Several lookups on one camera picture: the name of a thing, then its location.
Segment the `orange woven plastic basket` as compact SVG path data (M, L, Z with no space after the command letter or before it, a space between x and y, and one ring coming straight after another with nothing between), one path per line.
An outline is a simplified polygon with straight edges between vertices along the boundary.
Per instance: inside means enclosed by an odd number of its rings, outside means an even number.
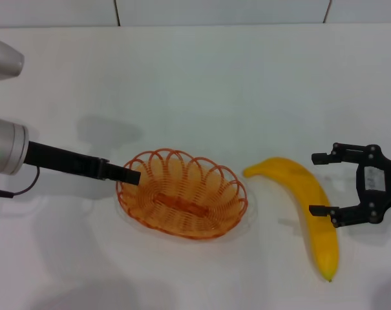
M248 209L237 175L208 158L164 148L141 152L124 166L141 177L137 186L116 184L118 203L147 228L211 240L236 227Z

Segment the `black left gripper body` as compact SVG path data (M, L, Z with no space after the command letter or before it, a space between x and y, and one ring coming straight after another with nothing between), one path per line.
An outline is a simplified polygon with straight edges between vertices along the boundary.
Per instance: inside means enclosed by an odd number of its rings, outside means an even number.
M26 164L97 180L107 179L108 160L30 141Z

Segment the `yellow banana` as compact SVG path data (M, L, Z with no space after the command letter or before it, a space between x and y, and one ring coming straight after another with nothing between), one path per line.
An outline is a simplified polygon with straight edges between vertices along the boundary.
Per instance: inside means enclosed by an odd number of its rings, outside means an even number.
M243 171L246 178L263 176L283 186L293 195L304 216L304 226L313 261L319 274L328 282L339 266L339 242L330 218L313 216L309 206L330 206L330 201L317 178L301 164L288 158L268 158Z

